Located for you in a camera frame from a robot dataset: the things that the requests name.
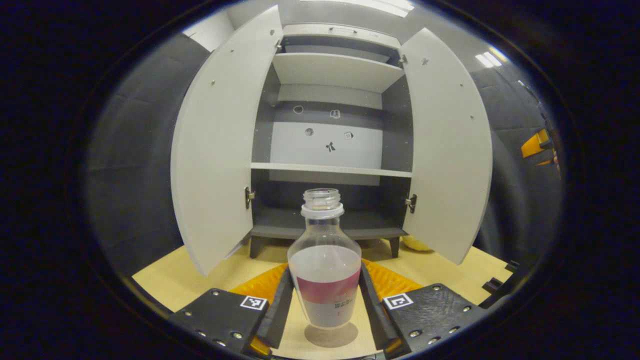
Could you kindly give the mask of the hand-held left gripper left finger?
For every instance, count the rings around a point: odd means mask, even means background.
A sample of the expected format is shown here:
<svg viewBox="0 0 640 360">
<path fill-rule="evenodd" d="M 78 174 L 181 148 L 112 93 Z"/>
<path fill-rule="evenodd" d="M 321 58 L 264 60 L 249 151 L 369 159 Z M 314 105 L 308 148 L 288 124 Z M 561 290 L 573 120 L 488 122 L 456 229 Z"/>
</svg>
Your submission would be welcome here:
<svg viewBox="0 0 640 360">
<path fill-rule="evenodd" d="M 281 346 L 293 290 L 290 267 L 284 263 L 230 291 L 211 288 L 168 321 L 213 347 L 270 358 Z"/>
</svg>

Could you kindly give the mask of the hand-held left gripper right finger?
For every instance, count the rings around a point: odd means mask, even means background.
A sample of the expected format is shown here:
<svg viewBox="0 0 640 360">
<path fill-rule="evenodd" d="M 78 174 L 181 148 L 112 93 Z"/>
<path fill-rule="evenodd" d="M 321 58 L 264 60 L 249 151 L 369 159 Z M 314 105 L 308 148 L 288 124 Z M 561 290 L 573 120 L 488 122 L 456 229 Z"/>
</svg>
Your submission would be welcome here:
<svg viewBox="0 0 640 360">
<path fill-rule="evenodd" d="M 486 315 L 444 284 L 419 285 L 370 260 L 362 260 L 358 284 L 375 348 L 386 358 L 434 353 Z"/>
</svg>

